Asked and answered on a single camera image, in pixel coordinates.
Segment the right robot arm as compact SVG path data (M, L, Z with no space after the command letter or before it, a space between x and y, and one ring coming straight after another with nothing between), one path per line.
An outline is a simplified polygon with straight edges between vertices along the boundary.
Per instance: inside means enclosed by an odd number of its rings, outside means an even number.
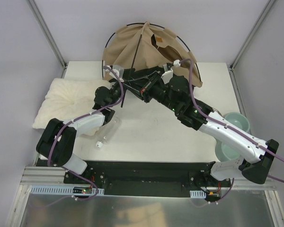
M141 70L126 77L124 86L146 103L156 100L172 110L183 125L208 134L239 153L235 160L209 163L204 174L206 185L213 187L222 180L237 177L264 184L269 177L278 142L253 137L195 99L193 86L184 76Z

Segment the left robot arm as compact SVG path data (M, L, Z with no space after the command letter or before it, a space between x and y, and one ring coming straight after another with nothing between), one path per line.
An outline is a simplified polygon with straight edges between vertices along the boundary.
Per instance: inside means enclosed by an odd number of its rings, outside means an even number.
M90 180L88 164L73 153L75 140L88 132L99 129L100 138L96 146L101 148L105 140L114 135L121 126L121 120L115 116L113 106L119 104L124 96L121 81L111 88L99 87L95 91L95 105L91 112L72 120L60 121L53 118L47 124L36 151L47 158L48 166L58 166L74 172L74 178L80 184Z

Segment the white fluffy cushion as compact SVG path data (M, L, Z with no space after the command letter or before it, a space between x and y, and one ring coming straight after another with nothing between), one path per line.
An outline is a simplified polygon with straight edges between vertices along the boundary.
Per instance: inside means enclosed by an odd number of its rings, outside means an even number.
M54 79L32 127L34 129L45 129L52 118L68 122L91 112L95 104L95 91L101 86L111 87L108 81L101 79Z

